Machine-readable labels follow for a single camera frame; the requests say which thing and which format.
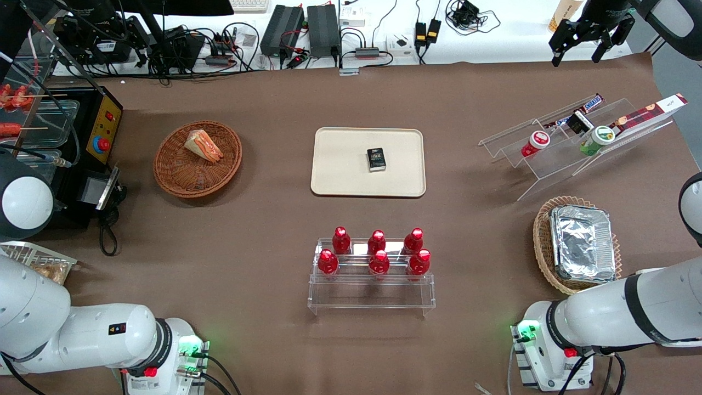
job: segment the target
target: brown tabletop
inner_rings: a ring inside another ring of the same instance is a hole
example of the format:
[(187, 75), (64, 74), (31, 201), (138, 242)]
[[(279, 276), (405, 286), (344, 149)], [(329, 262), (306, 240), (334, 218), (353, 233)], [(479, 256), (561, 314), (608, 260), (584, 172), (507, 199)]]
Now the brown tabletop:
[[(661, 99), (648, 55), (557, 69), (457, 64), (366, 68), (343, 78), (336, 70), (257, 72), (168, 88), (137, 79), (104, 83), (127, 109), (111, 159), (129, 188), (114, 227), (121, 253), (101, 255), (95, 225), (37, 240), (85, 262), (66, 283), (74, 305), (145, 304), (157, 316), (187, 320), (212, 341), (212, 355), (245, 395), (478, 394), (475, 382), (504, 394), (509, 324), (534, 302), (564, 297), (538, 270), (531, 241), (534, 216), (553, 196), (579, 196), (609, 211), (625, 275), (700, 254), (677, 212), (680, 187), (697, 168), (675, 126), (521, 202), (526, 187), (515, 170), (477, 146), (594, 92), (636, 108)], [(200, 119), (236, 130), (244, 159), (219, 194), (188, 202), (159, 189), (152, 160), (168, 133)], [(313, 195), (320, 127), (420, 130), (426, 194)], [(339, 225), (356, 237), (424, 228), (437, 308), (426, 318), (392, 310), (315, 317), (306, 306), (312, 249)], [(648, 346), (623, 357), (624, 394), (696, 392), (698, 351)], [(599, 393), (605, 364), (596, 360), (595, 386), (579, 394)], [(119, 392), (105, 368), (27, 379), (50, 395)], [(611, 385), (617, 379), (615, 372)], [(0, 387), (29, 393), (12, 378), (0, 378)], [(512, 388), (536, 393), (521, 387), (516, 369)]]

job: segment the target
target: red button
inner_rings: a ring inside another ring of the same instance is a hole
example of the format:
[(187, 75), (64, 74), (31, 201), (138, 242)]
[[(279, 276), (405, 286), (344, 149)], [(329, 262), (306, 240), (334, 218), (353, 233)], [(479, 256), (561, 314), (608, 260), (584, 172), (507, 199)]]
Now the red button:
[(101, 151), (108, 151), (110, 150), (110, 140), (107, 140), (104, 137), (100, 137), (100, 140), (98, 140), (98, 148)]
[(156, 377), (156, 373), (158, 373), (159, 370), (157, 368), (154, 368), (153, 366), (150, 366), (146, 369), (144, 369), (144, 376), (146, 377)]

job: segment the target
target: aluminum foil container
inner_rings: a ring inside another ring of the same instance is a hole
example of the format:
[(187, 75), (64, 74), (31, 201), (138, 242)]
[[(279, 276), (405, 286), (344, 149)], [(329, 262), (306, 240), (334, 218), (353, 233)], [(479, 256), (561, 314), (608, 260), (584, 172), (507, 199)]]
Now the aluminum foil container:
[(565, 280), (603, 284), (616, 279), (609, 215), (575, 205), (551, 210), (556, 274)]

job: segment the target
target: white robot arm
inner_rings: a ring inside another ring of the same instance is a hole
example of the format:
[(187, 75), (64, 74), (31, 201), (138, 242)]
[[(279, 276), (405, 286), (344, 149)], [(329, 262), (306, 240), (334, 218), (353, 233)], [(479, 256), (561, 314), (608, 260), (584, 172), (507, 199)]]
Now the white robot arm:
[[(700, 246), (701, 192), (702, 173), (685, 183), (679, 201), (682, 220)], [(536, 302), (512, 327), (512, 334), (536, 381), (525, 384), (542, 391), (561, 389), (576, 362), (591, 353), (611, 354), (646, 344), (701, 346), (702, 257), (598, 285), (565, 300)], [(591, 372), (588, 361), (567, 389), (588, 388)]]
[(0, 256), (0, 374), (107, 366), (126, 370), (130, 395), (188, 394), (204, 343), (179, 318), (137, 304), (71, 307), (68, 291)]

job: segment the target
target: keyboard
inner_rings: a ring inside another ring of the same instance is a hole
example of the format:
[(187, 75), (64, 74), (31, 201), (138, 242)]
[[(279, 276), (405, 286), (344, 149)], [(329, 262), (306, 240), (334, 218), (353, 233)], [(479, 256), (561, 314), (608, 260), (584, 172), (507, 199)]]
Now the keyboard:
[(229, 0), (235, 13), (264, 13), (270, 0)]

